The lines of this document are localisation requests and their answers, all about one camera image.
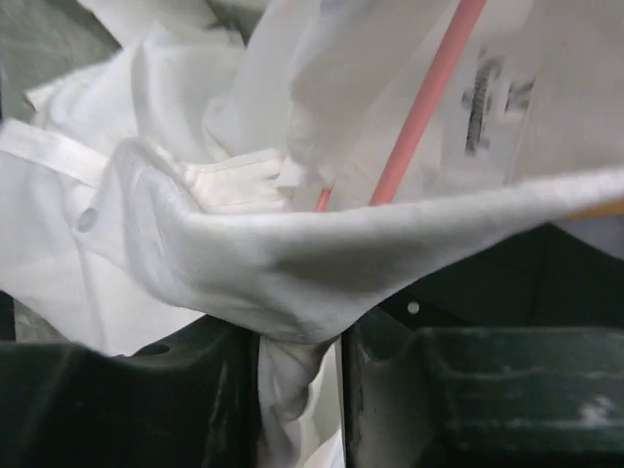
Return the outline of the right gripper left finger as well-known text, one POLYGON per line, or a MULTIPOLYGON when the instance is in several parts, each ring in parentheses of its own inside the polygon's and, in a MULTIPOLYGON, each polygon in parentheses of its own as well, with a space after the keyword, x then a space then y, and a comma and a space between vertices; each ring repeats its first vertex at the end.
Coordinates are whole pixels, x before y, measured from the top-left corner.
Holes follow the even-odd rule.
POLYGON ((131 357, 17 342, 1 299, 5 467, 252 467, 258 339, 205 316, 131 357))

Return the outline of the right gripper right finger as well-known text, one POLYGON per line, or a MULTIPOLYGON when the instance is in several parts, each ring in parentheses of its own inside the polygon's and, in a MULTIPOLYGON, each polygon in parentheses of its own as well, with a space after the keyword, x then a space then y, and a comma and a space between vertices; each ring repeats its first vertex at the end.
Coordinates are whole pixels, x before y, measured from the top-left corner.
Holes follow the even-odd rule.
POLYGON ((381 309, 342 337, 349 467, 619 467, 623 334, 409 328, 381 309))

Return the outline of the white shirt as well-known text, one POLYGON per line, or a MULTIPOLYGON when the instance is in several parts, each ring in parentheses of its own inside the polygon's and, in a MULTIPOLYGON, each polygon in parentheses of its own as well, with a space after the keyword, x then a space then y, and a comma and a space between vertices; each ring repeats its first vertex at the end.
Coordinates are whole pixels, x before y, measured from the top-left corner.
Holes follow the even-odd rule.
POLYGON ((325 351, 409 283, 623 193, 623 5, 489 1, 369 204, 464 1, 273 1, 248 45, 162 18, 1 127, 1 286, 130 354, 208 314, 260 336, 262 461, 316 439, 325 351))

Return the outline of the pink wire hanger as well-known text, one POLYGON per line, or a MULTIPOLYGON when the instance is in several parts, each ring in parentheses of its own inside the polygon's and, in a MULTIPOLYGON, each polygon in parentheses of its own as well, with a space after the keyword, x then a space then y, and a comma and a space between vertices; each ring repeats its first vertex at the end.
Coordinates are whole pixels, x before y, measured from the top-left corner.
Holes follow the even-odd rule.
POLYGON ((484 1, 458 3, 371 195, 372 206, 388 204, 393 200, 485 4, 484 1))

